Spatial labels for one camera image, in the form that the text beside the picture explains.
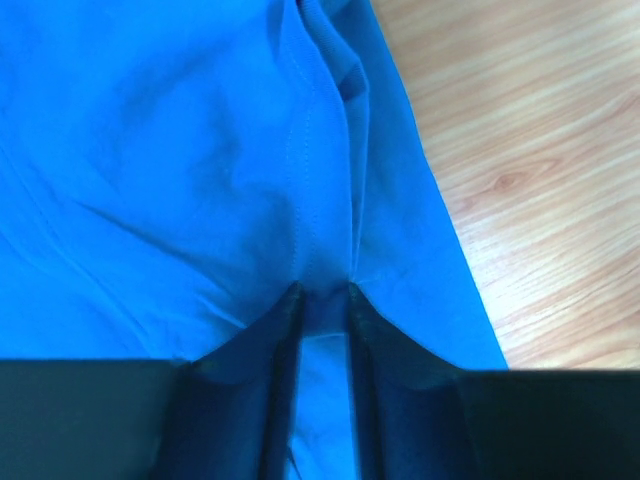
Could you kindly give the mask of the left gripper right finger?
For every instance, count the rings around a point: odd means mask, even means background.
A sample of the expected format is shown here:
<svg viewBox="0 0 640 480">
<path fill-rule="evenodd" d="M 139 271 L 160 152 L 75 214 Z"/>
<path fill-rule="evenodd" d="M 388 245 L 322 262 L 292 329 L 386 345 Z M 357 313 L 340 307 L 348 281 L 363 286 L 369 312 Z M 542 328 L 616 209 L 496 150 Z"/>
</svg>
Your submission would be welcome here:
<svg viewBox="0 0 640 480">
<path fill-rule="evenodd" d="M 348 340 L 364 479 L 635 479 L 633 370 L 466 370 L 349 290 Z"/>
</svg>

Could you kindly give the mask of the blue t-shirt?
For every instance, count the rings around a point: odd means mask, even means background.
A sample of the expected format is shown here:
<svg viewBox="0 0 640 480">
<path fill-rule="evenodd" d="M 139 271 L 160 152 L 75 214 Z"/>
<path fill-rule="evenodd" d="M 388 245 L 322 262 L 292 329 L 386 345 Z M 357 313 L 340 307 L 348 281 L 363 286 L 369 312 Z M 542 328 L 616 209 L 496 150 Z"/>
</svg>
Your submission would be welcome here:
<svg viewBox="0 0 640 480">
<path fill-rule="evenodd" d="M 197 359 L 307 291 L 290 479 L 352 479 L 350 285 L 506 361 L 367 1 L 5 1 L 1 354 Z"/>
</svg>

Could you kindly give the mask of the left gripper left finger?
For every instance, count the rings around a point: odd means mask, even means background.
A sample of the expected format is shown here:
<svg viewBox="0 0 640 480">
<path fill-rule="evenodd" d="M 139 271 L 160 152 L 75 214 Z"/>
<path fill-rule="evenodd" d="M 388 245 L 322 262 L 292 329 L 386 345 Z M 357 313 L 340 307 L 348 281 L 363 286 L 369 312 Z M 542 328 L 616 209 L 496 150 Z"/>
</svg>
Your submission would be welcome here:
<svg viewBox="0 0 640 480">
<path fill-rule="evenodd" d="M 194 362 L 5 360 L 5 479 L 282 479 L 304 319 L 291 285 Z"/>
</svg>

